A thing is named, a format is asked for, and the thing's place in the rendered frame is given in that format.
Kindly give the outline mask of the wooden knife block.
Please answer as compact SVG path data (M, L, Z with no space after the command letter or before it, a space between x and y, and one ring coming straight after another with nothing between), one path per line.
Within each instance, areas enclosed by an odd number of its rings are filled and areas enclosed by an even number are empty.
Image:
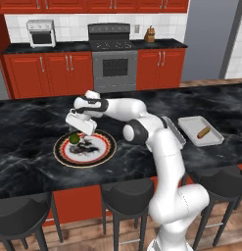
M146 42L153 43L155 41L155 34L155 29L150 26L145 33L144 40Z

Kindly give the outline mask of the large patterned plate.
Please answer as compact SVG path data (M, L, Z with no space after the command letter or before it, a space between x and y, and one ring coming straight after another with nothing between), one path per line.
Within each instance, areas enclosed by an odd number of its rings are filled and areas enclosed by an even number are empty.
M70 143L70 135L77 133L80 140ZM109 161L117 150L115 139L106 131L97 129L92 135L77 130L60 137L54 145L54 156L63 165L71 168L92 168Z

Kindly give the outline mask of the red lower cupboard run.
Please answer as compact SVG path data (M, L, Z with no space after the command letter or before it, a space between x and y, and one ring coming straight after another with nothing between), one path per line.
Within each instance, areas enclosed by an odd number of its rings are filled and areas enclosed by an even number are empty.
M179 87L184 56L184 48L139 50L136 89Z
M84 94L93 89L90 52L6 54L15 99Z

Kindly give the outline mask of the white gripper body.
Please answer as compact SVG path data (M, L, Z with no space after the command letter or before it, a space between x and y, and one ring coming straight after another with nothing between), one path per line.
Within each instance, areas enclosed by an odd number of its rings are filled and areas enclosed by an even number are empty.
M92 135L97 127L97 123L88 115L77 113L75 109L70 109L66 116L66 123L82 131L86 135Z

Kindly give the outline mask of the white tupperware container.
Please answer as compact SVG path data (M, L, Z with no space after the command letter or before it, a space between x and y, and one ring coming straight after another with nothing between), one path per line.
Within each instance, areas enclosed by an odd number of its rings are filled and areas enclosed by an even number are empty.
M220 145L224 137L202 116L179 118L178 124L192 143L198 147ZM197 134L206 126L211 130L203 138L198 139Z
M174 136L175 136L175 138L177 140L178 147L180 149L182 149L184 147L185 143L186 143L185 138L180 133L180 131L177 129L177 127L174 125L174 123L170 120L170 118L164 117L164 120L165 120L167 126L169 127L169 129L174 134Z

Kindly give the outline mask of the brown sausage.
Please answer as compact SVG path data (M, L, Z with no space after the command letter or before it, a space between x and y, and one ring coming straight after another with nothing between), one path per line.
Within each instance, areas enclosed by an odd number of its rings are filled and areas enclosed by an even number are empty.
M198 134L197 134L197 138L203 138L206 134L208 134L210 132L211 128L206 126L205 128L203 128Z

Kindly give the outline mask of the red upper cupboard run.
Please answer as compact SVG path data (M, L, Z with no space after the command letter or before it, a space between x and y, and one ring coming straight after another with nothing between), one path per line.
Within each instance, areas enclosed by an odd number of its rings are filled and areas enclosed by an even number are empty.
M189 0L0 0L0 14L186 13Z

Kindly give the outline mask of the black bar stool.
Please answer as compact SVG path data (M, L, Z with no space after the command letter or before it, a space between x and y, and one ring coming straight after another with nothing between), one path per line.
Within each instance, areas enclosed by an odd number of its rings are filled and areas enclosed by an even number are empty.
M149 202L154 195L154 182L146 177L114 183L105 183L101 188L103 233L106 233L106 210L113 214L114 251L119 251L121 220L134 220L134 227L141 219L139 249L143 251Z
M7 251L16 251L12 241L20 239L25 249L25 238L35 235L40 251L48 251L42 226L52 211L60 242L62 231L52 192L0 199L0 239Z
M239 205L239 201L242 198L242 171L238 166L234 165L217 169L192 171L188 175L194 183L204 186L210 196L209 205L201 213L202 219L194 240L193 249L198 247L203 231L208 227L207 222L216 202L228 203L213 242L213 246L216 247L232 211Z

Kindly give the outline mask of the white toaster oven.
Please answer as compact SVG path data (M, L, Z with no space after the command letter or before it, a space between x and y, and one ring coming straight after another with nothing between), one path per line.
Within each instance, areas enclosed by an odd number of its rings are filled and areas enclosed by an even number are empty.
M26 23L26 28L32 48L56 46L53 20L29 20Z

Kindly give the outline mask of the steel stove with oven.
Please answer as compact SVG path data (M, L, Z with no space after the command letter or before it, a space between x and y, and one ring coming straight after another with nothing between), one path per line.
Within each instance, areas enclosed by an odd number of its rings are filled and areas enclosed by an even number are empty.
M130 24L100 23L88 26L95 91L106 93L136 89L138 50L129 40L129 35Z

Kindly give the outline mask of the red island cabinet panel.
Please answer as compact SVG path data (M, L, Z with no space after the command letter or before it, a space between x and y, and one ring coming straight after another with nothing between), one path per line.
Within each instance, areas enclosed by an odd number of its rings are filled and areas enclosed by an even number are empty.
M53 195L61 224L102 216L99 185L54 191Z

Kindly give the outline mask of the red cupboard run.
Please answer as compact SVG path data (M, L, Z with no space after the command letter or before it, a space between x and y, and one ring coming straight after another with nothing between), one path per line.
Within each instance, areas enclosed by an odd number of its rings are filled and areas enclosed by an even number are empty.
M179 87L184 56L184 48L139 50L136 89Z
M0 14L186 13L189 0L0 0Z
M84 94L93 89L90 52L6 54L15 99Z

